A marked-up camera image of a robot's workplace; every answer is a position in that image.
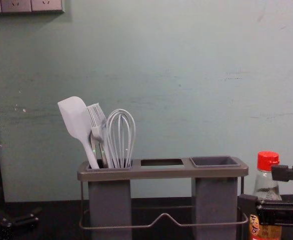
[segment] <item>utensil handle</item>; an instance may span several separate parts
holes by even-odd
[[[109,168],[108,165],[108,161],[107,161],[107,157],[106,157],[106,153],[105,150],[103,149],[103,146],[101,145],[101,143],[99,143],[99,148],[100,148],[100,152],[101,152],[101,158],[102,158],[102,162],[103,162],[103,167],[105,169]]]
[[[96,156],[94,155],[92,149],[90,148],[89,144],[83,144],[88,162],[92,169],[99,169],[98,161]]]
[[[103,131],[103,142],[101,143],[102,148],[104,149],[104,154],[106,157],[106,161],[107,161],[107,165],[110,169],[112,169],[113,166],[113,162],[111,160],[111,156],[110,156],[110,151],[109,151],[109,146],[108,146],[108,142],[107,142],[107,131]]]

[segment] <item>white silicone spatula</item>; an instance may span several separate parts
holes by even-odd
[[[97,159],[90,147],[91,120],[87,106],[77,96],[71,96],[57,103],[68,133],[78,139],[85,150],[91,168],[98,169]]]

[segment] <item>dark countertop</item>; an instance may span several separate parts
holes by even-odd
[[[150,224],[159,214],[167,212],[180,223],[190,223],[192,219],[190,208],[143,209],[143,207],[189,206],[191,198],[141,198],[132,200],[132,222],[134,225]],[[82,231],[79,228],[81,212],[80,201],[50,201],[50,202],[16,202],[6,203],[3,210],[12,217],[29,214],[33,209],[41,207],[38,215],[39,226],[32,232],[16,235],[14,240],[81,240]],[[84,239],[90,239],[86,232]],[[179,228],[169,219],[161,219],[153,228],[134,230],[133,240],[192,240],[191,228]],[[283,240],[293,240],[293,228],[284,227]]]

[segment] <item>gray plastic container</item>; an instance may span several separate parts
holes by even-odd
[[[131,228],[150,226],[132,226],[130,180],[192,178],[193,222],[180,227],[193,226],[196,240],[235,240],[237,178],[246,175],[248,166],[230,156],[136,159],[131,168],[110,169],[91,169],[84,162],[77,179],[88,182],[91,227],[82,228],[92,231],[92,240],[131,240]],[[195,226],[211,223],[232,225]]]
[[[240,166],[229,156],[193,157],[196,168],[232,168]],[[238,178],[192,178],[193,222],[197,224],[228,223],[237,220]],[[194,227],[196,240],[235,240],[237,226]]]

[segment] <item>bottle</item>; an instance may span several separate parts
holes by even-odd
[[[257,155],[257,175],[253,195],[261,200],[282,200],[277,181],[272,180],[271,166],[280,163],[279,154],[261,151]],[[281,240],[280,226],[259,225],[256,215],[250,215],[250,240]]]

